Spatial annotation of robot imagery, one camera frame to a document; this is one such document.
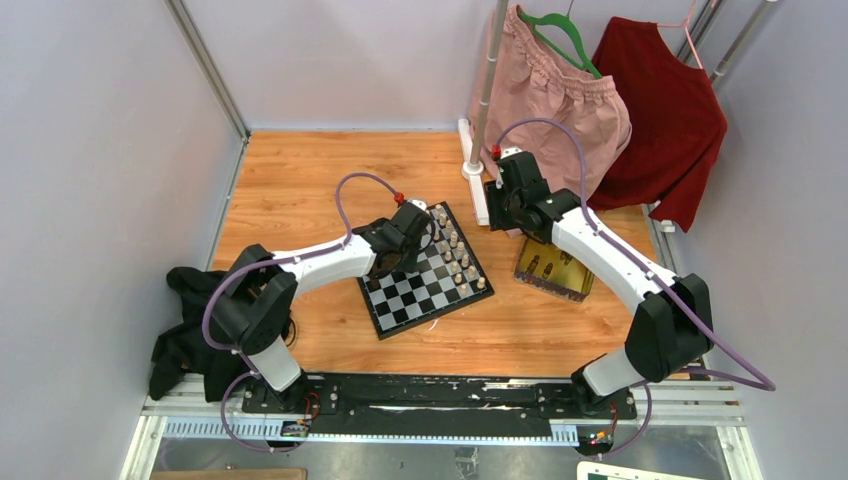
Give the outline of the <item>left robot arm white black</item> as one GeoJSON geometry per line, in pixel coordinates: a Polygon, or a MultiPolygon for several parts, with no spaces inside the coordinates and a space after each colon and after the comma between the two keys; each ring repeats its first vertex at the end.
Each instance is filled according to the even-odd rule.
{"type": "Polygon", "coordinates": [[[406,200],[390,218],[350,231],[313,249],[273,254],[259,245],[246,250],[247,263],[232,268],[211,295],[202,320],[209,336],[216,323],[242,356],[251,376],[264,380],[268,400],[283,413],[306,400],[305,373],[283,338],[291,305],[299,296],[349,278],[381,279],[410,271],[433,230],[421,200],[406,200]]]}

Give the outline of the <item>black white chess board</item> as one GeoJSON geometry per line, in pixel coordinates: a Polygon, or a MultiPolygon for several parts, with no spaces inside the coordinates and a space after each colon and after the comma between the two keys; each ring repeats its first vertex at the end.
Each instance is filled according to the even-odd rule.
{"type": "MultiPolygon", "coordinates": [[[[424,239],[424,243],[427,248],[429,240],[424,239]]],[[[366,309],[380,340],[438,319],[495,294],[493,287],[493,295],[479,298],[477,301],[466,300],[449,305],[444,298],[433,300],[430,293],[435,291],[437,285],[427,287],[422,278],[421,260],[424,250],[418,256],[416,272],[411,274],[393,272],[381,279],[368,277],[358,279],[366,309]]]]}

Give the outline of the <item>yellow transparent piece tray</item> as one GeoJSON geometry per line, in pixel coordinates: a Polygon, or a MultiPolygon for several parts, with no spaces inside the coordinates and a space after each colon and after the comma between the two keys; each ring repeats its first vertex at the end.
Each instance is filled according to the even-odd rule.
{"type": "Polygon", "coordinates": [[[513,278],[549,295],[582,303],[592,290],[595,276],[575,257],[556,246],[526,239],[513,278]]]}

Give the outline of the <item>black cloth heap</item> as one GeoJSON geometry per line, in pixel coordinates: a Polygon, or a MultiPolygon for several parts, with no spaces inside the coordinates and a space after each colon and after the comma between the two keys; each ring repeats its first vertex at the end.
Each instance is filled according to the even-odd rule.
{"type": "Polygon", "coordinates": [[[275,390],[288,388],[301,375],[283,340],[296,276],[278,266],[250,271],[227,285],[207,316],[210,299],[233,273],[193,267],[167,273],[167,286],[180,299],[182,321],[155,341],[151,399],[162,399],[188,373],[203,377],[208,402],[223,400],[242,374],[260,376],[275,390]]]}

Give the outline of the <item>row of light chess pieces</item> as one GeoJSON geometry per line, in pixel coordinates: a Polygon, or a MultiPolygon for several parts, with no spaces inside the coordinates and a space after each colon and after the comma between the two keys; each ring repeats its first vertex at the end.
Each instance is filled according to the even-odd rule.
{"type": "Polygon", "coordinates": [[[431,205],[428,211],[438,232],[429,240],[421,265],[425,285],[437,285],[432,299],[444,298],[452,305],[493,295],[493,286],[447,203],[431,205]]]}

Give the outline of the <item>dark chess pieces in tray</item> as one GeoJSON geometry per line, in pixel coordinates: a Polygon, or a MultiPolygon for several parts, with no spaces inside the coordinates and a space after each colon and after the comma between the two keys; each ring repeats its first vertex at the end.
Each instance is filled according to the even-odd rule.
{"type": "Polygon", "coordinates": [[[564,282],[572,260],[573,258],[564,252],[556,256],[535,254],[524,268],[524,272],[542,280],[564,282]]]}

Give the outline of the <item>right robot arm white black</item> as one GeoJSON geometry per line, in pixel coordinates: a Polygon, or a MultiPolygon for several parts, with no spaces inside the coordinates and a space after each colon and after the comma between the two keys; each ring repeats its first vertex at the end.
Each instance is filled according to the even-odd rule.
{"type": "Polygon", "coordinates": [[[660,382],[712,349],[709,290],[700,277],[680,277],[650,262],[583,209],[577,194],[551,191],[531,153],[509,148],[495,165],[495,180],[484,185],[491,228],[519,229],[571,255],[633,315],[622,347],[572,374],[577,413],[596,417],[615,395],[643,381],[660,382]]]}

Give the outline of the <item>pink clothes hanger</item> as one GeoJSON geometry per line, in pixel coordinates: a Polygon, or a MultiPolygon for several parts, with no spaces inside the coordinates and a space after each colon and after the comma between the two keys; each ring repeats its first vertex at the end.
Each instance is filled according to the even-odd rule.
{"type": "Polygon", "coordinates": [[[691,32],[691,23],[693,16],[695,14],[696,6],[698,5],[697,0],[692,0],[688,6],[688,10],[686,11],[685,16],[678,23],[658,23],[658,29],[676,29],[683,32],[683,44],[682,47],[685,49],[687,53],[689,53],[690,59],[695,62],[695,66],[703,70],[704,65],[698,53],[693,34],[691,32]]]}

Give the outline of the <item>dark red hanging shirt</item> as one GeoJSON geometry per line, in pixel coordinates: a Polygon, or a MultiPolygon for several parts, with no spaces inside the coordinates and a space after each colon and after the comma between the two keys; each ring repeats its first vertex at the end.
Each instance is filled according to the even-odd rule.
{"type": "Polygon", "coordinates": [[[677,59],[657,24],[621,17],[607,24],[593,64],[613,78],[632,132],[590,206],[652,204],[653,219],[689,231],[728,129],[706,72],[677,59]]]}

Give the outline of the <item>white clothes rack stand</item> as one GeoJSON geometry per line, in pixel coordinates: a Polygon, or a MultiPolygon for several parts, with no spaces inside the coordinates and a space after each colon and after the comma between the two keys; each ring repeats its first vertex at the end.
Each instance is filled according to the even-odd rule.
{"type": "Polygon", "coordinates": [[[461,175],[468,184],[474,219],[480,226],[490,225],[483,179],[486,169],[481,158],[481,152],[485,140],[485,128],[488,122],[491,92],[498,63],[503,25],[508,8],[509,2],[507,0],[499,0],[496,2],[495,10],[492,14],[481,70],[482,84],[479,89],[480,95],[479,99],[474,103],[476,107],[474,110],[476,118],[472,120],[460,118],[457,121],[457,131],[463,159],[461,175]]]}

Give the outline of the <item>pink hanging shorts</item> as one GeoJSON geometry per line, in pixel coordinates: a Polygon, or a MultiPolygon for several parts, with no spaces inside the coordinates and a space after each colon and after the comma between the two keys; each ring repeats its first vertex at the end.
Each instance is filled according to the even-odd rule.
{"type": "Polygon", "coordinates": [[[495,176],[490,148],[502,137],[534,155],[552,191],[590,198],[630,142],[629,112],[611,76],[571,65],[520,14],[506,11],[480,159],[495,176]]]}

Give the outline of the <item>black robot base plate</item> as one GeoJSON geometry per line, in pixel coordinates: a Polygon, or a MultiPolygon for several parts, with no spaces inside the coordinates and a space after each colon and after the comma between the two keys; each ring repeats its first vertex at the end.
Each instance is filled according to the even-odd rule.
{"type": "Polygon", "coordinates": [[[304,415],[310,438],[544,445],[607,452],[637,416],[629,390],[590,401],[568,380],[312,373],[294,393],[251,380],[245,414],[304,415]]]}

